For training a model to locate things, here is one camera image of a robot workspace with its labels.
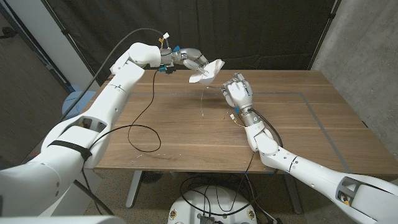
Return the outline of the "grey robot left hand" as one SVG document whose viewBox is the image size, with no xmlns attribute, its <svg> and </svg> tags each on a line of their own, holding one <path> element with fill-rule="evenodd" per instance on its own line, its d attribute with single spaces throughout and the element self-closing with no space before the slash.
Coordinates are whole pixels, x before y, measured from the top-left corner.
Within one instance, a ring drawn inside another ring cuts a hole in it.
<svg viewBox="0 0 398 224">
<path fill-rule="evenodd" d="M 161 51 L 161 62 L 159 71 L 171 74 L 176 71 L 176 65 L 184 65 L 190 70 L 205 73 L 205 66 L 209 64 L 206 57 L 198 49 L 180 48 L 177 46 L 174 50 L 165 49 Z"/>
</svg>

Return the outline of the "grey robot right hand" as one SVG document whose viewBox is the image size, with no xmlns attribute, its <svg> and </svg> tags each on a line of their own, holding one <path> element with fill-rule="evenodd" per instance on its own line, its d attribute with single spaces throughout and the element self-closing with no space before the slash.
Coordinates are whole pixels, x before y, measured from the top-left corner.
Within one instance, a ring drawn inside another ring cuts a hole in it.
<svg viewBox="0 0 398 224">
<path fill-rule="evenodd" d="M 253 90 L 242 73 L 234 73 L 233 78 L 222 85 L 221 92 L 231 107 L 243 109 L 253 104 Z"/>
</svg>

